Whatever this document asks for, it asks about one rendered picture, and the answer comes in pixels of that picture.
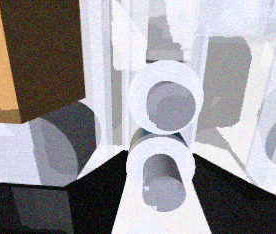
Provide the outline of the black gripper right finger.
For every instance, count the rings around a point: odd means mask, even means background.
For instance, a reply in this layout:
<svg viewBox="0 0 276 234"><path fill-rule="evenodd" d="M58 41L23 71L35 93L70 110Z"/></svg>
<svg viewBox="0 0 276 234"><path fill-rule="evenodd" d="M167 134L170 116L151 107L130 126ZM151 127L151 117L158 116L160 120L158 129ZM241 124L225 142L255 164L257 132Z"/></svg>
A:
<svg viewBox="0 0 276 234"><path fill-rule="evenodd" d="M192 155L192 182L211 234L276 234L276 195Z"/></svg>

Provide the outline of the grey cylinder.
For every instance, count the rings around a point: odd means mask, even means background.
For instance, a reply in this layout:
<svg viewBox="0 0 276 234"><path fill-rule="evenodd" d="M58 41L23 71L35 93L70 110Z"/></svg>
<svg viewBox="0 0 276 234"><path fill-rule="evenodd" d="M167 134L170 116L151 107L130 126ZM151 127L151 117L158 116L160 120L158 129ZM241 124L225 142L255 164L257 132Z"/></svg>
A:
<svg viewBox="0 0 276 234"><path fill-rule="evenodd" d="M94 112L79 101L24 124L0 123L0 180L65 186L95 150Z"/></svg>

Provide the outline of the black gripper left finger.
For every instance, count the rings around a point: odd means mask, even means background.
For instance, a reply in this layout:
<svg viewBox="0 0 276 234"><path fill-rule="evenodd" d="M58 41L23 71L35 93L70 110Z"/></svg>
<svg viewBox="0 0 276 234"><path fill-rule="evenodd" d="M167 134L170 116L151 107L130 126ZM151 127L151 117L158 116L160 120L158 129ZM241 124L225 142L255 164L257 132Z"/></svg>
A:
<svg viewBox="0 0 276 234"><path fill-rule="evenodd" d="M111 234L125 187L128 150L65 186L0 182L0 228Z"/></svg>

